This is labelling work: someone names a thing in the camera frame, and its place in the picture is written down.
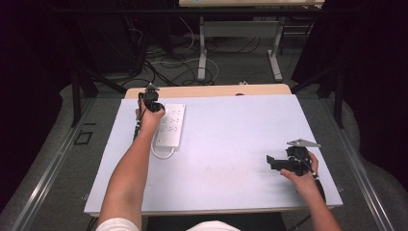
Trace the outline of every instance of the wire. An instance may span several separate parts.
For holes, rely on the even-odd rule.
[[[217,65],[214,61],[212,61],[212,60],[210,60],[210,59],[207,59],[207,58],[206,58],[206,60],[209,61],[209,62],[211,62],[211,63],[216,67],[216,69],[217,69],[217,74],[216,74],[216,76],[214,77],[214,79],[212,80],[212,82],[214,82],[214,81],[216,80],[216,78],[218,78],[218,75],[219,75],[218,65]],[[182,61],[182,62],[154,62],[154,63],[151,63],[151,64],[180,64],[180,63],[190,63],[190,62],[194,62],[194,61],[200,61],[200,59],[192,59],[192,60]]]
[[[146,52],[146,59],[156,59],[156,58],[165,57],[165,56],[166,56],[166,52],[160,46],[156,46],[156,45],[153,45],[153,44],[151,44],[149,46],[149,49]]]
[[[116,46],[111,42],[111,40],[106,36],[106,34],[104,32],[102,32],[100,29],[98,29],[98,32],[103,36],[103,38],[105,38],[106,42],[108,42],[111,47],[113,48],[114,51],[117,52],[117,54],[119,54],[120,56],[122,56],[123,58],[125,58],[128,61],[131,61],[132,63],[135,63],[136,61],[132,58],[130,58],[129,56],[123,54],[123,52],[121,52],[119,49],[116,48]]]
[[[177,75],[176,77],[174,77],[174,79],[171,80],[171,81],[174,82],[176,79],[180,78],[180,76],[182,76],[184,73],[187,73],[188,71],[191,71],[191,72],[192,72],[192,78],[195,79],[195,74],[194,74],[194,72],[193,72],[194,69],[195,69],[195,68],[190,68],[190,67],[189,67],[188,70],[185,70],[185,71],[181,72],[179,75]]]
[[[87,231],[92,230],[93,225],[95,225],[96,221],[98,220],[98,218],[91,218],[89,223],[88,223],[88,227],[87,227]]]
[[[143,82],[146,82],[147,85],[146,85],[146,86],[142,86],[143,88],[146,88],[150,83],[153,83],[153,81],[148,81],[148,80],[145,80],[145,79],[131,79],[131,80],[128,80],[128,81],[123,82],[120,86],[123,87],[123,86],[125,86],[125,84],[128,84],[128,83],[133,82],[133,81],[143,81]]]
[[[163,74],[161,74],[159,71],[156,70],[156,68],[150,63],[149,61],[145,61],[145,64],[150,70],[153,71],[161,80],[163,80],[165,83],[167,83],[168,86],[171,87],[179,87],[178,85],[172,83],[170,80],[168,80]]]
[[[306,220],[308,220],[311,217],[312,217],[312,215],[308,215],[306,218],[302,219],[300,222],[298,222],[294,226],[292,226],[292,228],[289,228],[287,230],[288,231],[293,231],[295,229],[298,229],[300,225],[302,225],[304,222],[306,222]]]
[[[297,37],[294,37],[294,40],[293,40],[293,48],[294,48],[294,46],[295,46],[296,44],[297,44]],[[274,74],[274,75],[276,76],[276,75],[284,75],[284,74],[286,74],[286,71],[288,71],[289,68],[292,66],[293,60],[294,60],[294,50],[292,51],[292,57],[291,57],[291,61],[289,62],[289,65],[287,65],[287,66],[285,67],[285,70],[284,70],[284,71],[280,71],[279,73],[276,73],[276,74]]]
[[[184,24],[186,25],[186,27],[189,29],[190,31],[190,35],[191,35],[191,45],[189,47],[187,47],[184,51],[188,51],[193,45],[194,45],[194,32],[192,31],[192,29],[190,28],[190,26],[187,24],[187,22],[180,17],[180,19],[184,22]]]
[[[198,46],[198,42],[197,42],[196,40],[194,40],[194,42],[190,42],[189,38],[177,37],[177,36],[174,36],[174,37],[175,37],[175,38],[183,39],[184,41],[182,41],[182,42],[177,42],[177,43],[172,44],[173,47],[183,47],[183,48],[185,48],[183,52],[186,52],[186,51],[188,51],[188,50],[193,51],[193,53],[190,54],[190,55],[188,55],[187,58],[192,57],[192,56],[194,56],[194,55],[197,54],[197,52],[198,52],[198,50],[199,50],[199,49],[198,49],[199,46]]]
[[[184,80],[184,81],[181,83],[183,86],[191,86],[193,83],[198,83],[198,84],[201,85],[201,86],[207,86],[207,85],[209,85],[209,84],[208,84],[209,82],[210,82],[210,83],[214,82],[214,80],[213,80],[213,73],[211,73],[211,71],[209,71],[207,68],[194,67],[194,68],[192,68],[192,69],[204,69],[204,70],[208,71],[208,72],[210,73],[210,81],[203,83],[202,81],[196,80],[195,75],[193,75],[193,76],[192,76],[192,79]],[[177,78],[179,78],[181,75],[183,75],[183,74],[186,73],[186,72],[187,72],[187,70],[184,71],[183,73],[179,74],[178,76],[176,76],[176,77],[173,79],[173,81],[176,80]]]
[[[154,150],[154,146],[153,146],[153,142],[150,144],[150,152],[157,158],[161,159],[161,160],[165,160],[170,158],[173,154],[174,154],[174,147],[171,148],[170,153],[167,154],[166,156],[160,156],[159,154],[156,153],[156,151]]]
[[[254,52],[256,49],[258,49],[258,47],[259,47],[259,45],[260,45],[260,43],[261,43],[261,38],[258,38],[258,43],[256,44],[255,48],[253,48],[252,50],[249,50],[249,51],[243,51],[243,50],[244,50],[246,47],[248,47],[249,44],[251,44],[252,41],[255,40],[255,38],[256,38],[256,37],[252,38],[252,40],[251,40],[249,43],[247,43],[243,48],[241,48],[241,49],[238,50],[238,51],[216,51],[215,49],[211,50],[211,49],[208,49],[207,47],[206,47],[206,48],[207,48],[207,50],[208,50],[209,53],[214,53],[214,54],[251,53],[251,52]]]
[[[317,173],[315,173],[312,170],[312,167],[310,166],[310,163],[305,162],[305,160],[303,160],[303,158],[301,158],[299,155],[297,155],[296,152],[294,152],[294,155],[296,155],[296,157],[298,158],[298,160],[300,160],[309,170],[310,172],[312,172],[313,178],[315,178],[316,180],[319,180],[319,176]]]
[[[260,74],[265,74],[265,76],[267,76],[268,77],[268,79],[270,79],[270,72],[266,72],[266,71],[258,71],[258,72],[254,72],[254,73],[252,73],[252,74],[250,74],[250,75],[248,75],[248,76],[243,76],[242,77],[242,82],[248,82],[248,80],[249,79],[251,79],[252,77],[254,77],[254,76],[256,76],[256,75],[260,75]]]
[[[168,57],[165,57],[165,58],[163,58],[161,61],[155,62],[155,64],[160,64],[162,67],[165,67],[165,68],[177,68],[177,67],[186,65],[186,58],[185,58],[183,55],[181,55],[181,54],[177,54],[177,55],[179,55],[179,56],[181,56],[181,57],[180,57],[179,59],[176,58],[176,57],[174,57],[174,56],[171,57],[171,59],[176,60],[176,62],[168,62],[168,61],[165,61],[165,59],[168,58]],[[174,66],[166,66],[165,64],[177,64],[177,65],[174,65]]]

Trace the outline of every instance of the table surface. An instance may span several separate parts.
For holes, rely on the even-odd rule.
[[[128,90],[121,102],[87,201],[84,211],[87,214],[99,216],[109,178],[132,142],[137,107],[134,96],[141,90]],[[144,215],[306,208],[293,184],[270,169],[266,157],[287,160],[287,141],[299,138],[316,141],[296,96],[290,94],[287,86],[161,90],[161,103],[185,104],[186,113],[180,147],[174,155],[167,160],[150,158],[142,205]],[[245,96],[234,96],[237,93]],[[328,206],[342,205],[319,149],[308,149],[319,158],[320,181]]]
[[[179,0],[181,7],[259,7],[322,5],[324,0]]]

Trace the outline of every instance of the forearm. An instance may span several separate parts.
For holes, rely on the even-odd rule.
[[[141,202],[153,135],[154,131],[140,130],[120,159],[105,194],[99,223],[109,218],[127,218],[141,227]]]
[[[321,198],[320,194],[315,194],[309,198],[305,198],[308,204],[314,229],[337,231],[342,230],[339,223],[335,220],[326,203]]]

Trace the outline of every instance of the power strip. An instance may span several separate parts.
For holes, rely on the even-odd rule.
[[[184,104],[166,104],[166,114],[163,116],[158,135],[157,147],[178,147],[183,127]]]

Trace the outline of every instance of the cable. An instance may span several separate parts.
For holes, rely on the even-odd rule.
[[[148,81],[148,80],[145,80],[145,79],[131,79],[131,80],[128,80],[128,81],[123,82],[120,86],[123,87],[123,86],[125,86],[125,84],[128,84],[128,83],[130,83],[130,82],[132,82],[132,81],[143,81],[143,82],[146,82],[147,85],[146,85],[146,86],[143,86],[143,88],[146,88],[150,83],[153,83],[153,81]]]
[[[159,71],[156,70],[156,68],[149,62],[145,61],[145,64],[148,68],[150,68],[153,73],[155,73],[161,80],[163,80],[165,83],[167,83],[168,86],[170,87],[180,87],[174,83],[172,83],[170,80],[168,80],[163,74],[161,74]]]
[[[266,84],[268,84],[268,83],[270,83],[270,84],[273,84],[273,83],[275,83],[275,82],[273,82],[273,81],[271,81],[271,79],[270,79],[270,72],[266,72],[266,71],[258,71],[258,72],[254,72],[254,73],[252,73],[252,74],[250,74],[250,75],[247,75],[247,76],[243,76],[242,77],[242,82],[247,82],[248,84],[249,84],[249,79],[251,79],[251,78],[253,78],[254,76],[256,76],[256,75],[261,75],[260,77],[257,77],[256,79],[259,79],[259,78],[262,78],[262,77],[264,77],[264,78],[267,78],[266,79],[266,81],[267,82],[265,82]]]
[[[218,74],[219,74],[218,65],[217,65],[214,61],[212,61],[212,60],[210,60],[210,59],[207,59],[207,58],[206,58],[206,60],[207,60],[207,61],[210,61],[210,62],[216,67],[216,69],[217,69],[217,74],[216,74],[216,76],[214,77],[214,79],[212,80],[212,82],[214,82],[214,80],[218,77]],[[193,61],[200,61],[200,59],[192,59],[192,60],[182,61],[182,62],[155,62],[155,63],[151,63],[151,64],[161,64],[161,63],[163,63],[163,64],[179,64],[179,63],[189,63],[189,62],[193,62]]]
[[[176,37],[176,38],[183,39],[184,41],[183,41],[183,42],[179,42],[179,43],[173,44],[173,47],[182,47],[182,48],[185,48],[185,49],[181,52],[183,55],[186,55],[186,53],[187,53],[186,51],[193,51],[193,52],[191,52],[191,54],[189,54],[186,58],[196,57],[196,54],[197,54],[198,51],[199,51],[199,45],[198,45],[198,43],[197,43],[196,40],[195,40],[193,43],[190,43],[189,38],[185,38],[185,37]],[[186,49],[186,46],[185,46],[186,43],[189,44],[189,48],[188,48],[188,49]]]
[[[312,167],[310,166],[310,164],[306,163],[305,160],[303,160],[303,158],[300,158],[300,156],[297,155],[296,153],[294,153],[294,155],[296,155],[296,157],[310,170],[310,172],[312,172],[313,178],[315,178],[316,186],[319,189],[321,198],[324,200],[324,202],[326,202],[326,194],[324,193],[323,185],[320,182],[320,178],[318,174],[312,170]]]
[[[133,6],[134,6],[134,7],[136,6],[136,3],[138,3],[138,5],[141,5],[141,3],[139,3],[139,0],[133,0],[132,2],[133,2]],[[85,9],[85,8],[86,8],[86,7],[84,6],[84,4],[81,3],[81,1],[79,1],[78,3],[80,4],[81,9]],[[120,5],[128,4],[129,6],[132,6],[131,1],[126,1],[126,0],[125,0],[125,1],[123,1],[123,2],[122,2],[122,1],[119,1],[118,3],[119,3]],[[143,37],[143,32],[140,31],[140,30],[138,30],[138,29],[130,22],[130,20],[129,20],[128,17],[124,17],[124,20],[126,21],[126,25],[129,27],[128,29],[129,29],[130,31],[140,33],[139,40],[138,40],[138,45],[139,45],[140,40],[141,40],[141,38]],[[108,38],[108,36],[106,35],[106,33],[103,32],[101,29],[98,28],[99,23],[97,23],[94,19],[91,19],[91,20],[90,20],[90,23],[93,24],[93,27],[97,29],[98,33],[102,35],[102,37],[106,40],[106,42],[108,42],[108,44],[111,46],[111,48],[113,48],[113,50],[114,50],[118,55],[120,55],[122,58],[124,58],[124,59],[126,59],[126,60],[132,62],[132,64],[138,64],[137,60],[135,60],[135,57],[129,57],[129,55],[124,54],[122,51],[120,51],[120,50],[116,47],[116,45],[114,45],[114,44],[112,43],[111,39]],[[129,76],[127,76],[127,77],[118,78],[118,79],[109,79],[109,80],[110,80],[111,82],[113,82],[113,83],[119,83],[119,82],[123,82],[123,81],[130,80],[130,79],[132,79],[132,78],[134,78],[134,77],[136,77],[136,76],[137,76],[137,74],[135,73],[135,71],[133,71],[133,72],[130,73]]]
[[[308,220],[309,218],[311,218],[312,215],[308,215],[306,218],[304,218],[303,220],[301,220],[300,222],[296,223],[294,226],[292,226],[292,228],[287,229],[288,231],[293,231],[295,229],[298,229],[300,225],[302,225],[304,222],[306,222],[306,220]]]
[[[161,160],[165,160],[170,158],[173,154],[174,154],[174,147],[171,148],[170,153],[166,156],[160,156],[156,153],[156,151],[154,150],[154,146],[153,146],[153,142],[150,144],[150,152],[157,158],[161,159]]]
[[[179,75],[177,75],[176,77],[174,77],[174,79],[171,80],[171,81],[174,82],[176,79],[180,78],[184,73],[187,73],[188,71],[191,71],[191,73],[192,73],[192,78],[195,80],[195,74],[194,74],[194,72],[193,72],[194,69],[196,69],[196,67],[195,67],[195,68],[190,68],[190,67],[189,67],[188,70],[185,70],[185,71],[181,72]]]
[[[191,45],[189,47],[187,47],[184,51],[188,51],[193,45],[194,45],[194,32],[192,31],[192,29],[190,28],[190,26],[187,24],[187,22],[180,17],[180,19],[184,22],[184,24],[186,25],[186,27],[190,30],[190,35],[191,35]]]
[[[155,62],[155,64],[160,64],[162,67],[165,67],[165,68],[177,68],[177,67],[186,65],[186,58],[185,58],[183,55],[181,55],[181,54],[177,54],[177,55],[179,55],[180,58],[176,58],[175,56],[173,56],[173,57],[164,57],[164,58],[162,58],[161,61]],[[172,62],[172,61],[168,62],[168,61],[165,61],[165,59],[173,59],[173,60],[175,60],[176,62]],[[165,64],[177,64],[177,65],[175,65],[175,66],[167,66],[167,65],[165,65]]]
[[[297,44],[297,37],[294,37],[294,40],[293,40],[293,51],[292,51],[291,61],[289,62],[289,65],[287,65],[287,66],[285,67],[285,70],[284,70],[284,71],[280,71],[279,73],[274,74],[275,76],[276,76],[276,75],[284,75],[284,74],[286,74],[286,71],[288,71],[289,68],[292,66],[292,63],[293,63],[293,60],[294,60],[294,46],[295,46],[296,44]]]
[[[89,223],[88,223],[88,227],[87,227],[87,231],[92,230],[93,225],[95,225],[96,221],[98,220],[98,218],[91,218]]]
[[[253,41],[255,38],[256,38],[256,37],[252,38],[252,40],[251,40],[249,43],[247,43],[243,48],[241,48],[241,49],[238,50],[238,51],[215,51],[215,49],[211,50],[211,49],[208,49],[207,47],[206,47],[206,49],[208,50],[209,53],[214,53],[214,54],[251,53],[251,52],[255,51],[256,49],[258,49],[258,47],[259,47],[259,45],[260,45],[260,43],[261,43],[261,38],[258,37],[258,43],[256,44],[255,48],[253,48],[252,50],[249,50],[249,51],[243,51],[243,50],[244,50],[246,47],[248,47],[249,44],[252,43],[252,41]]]

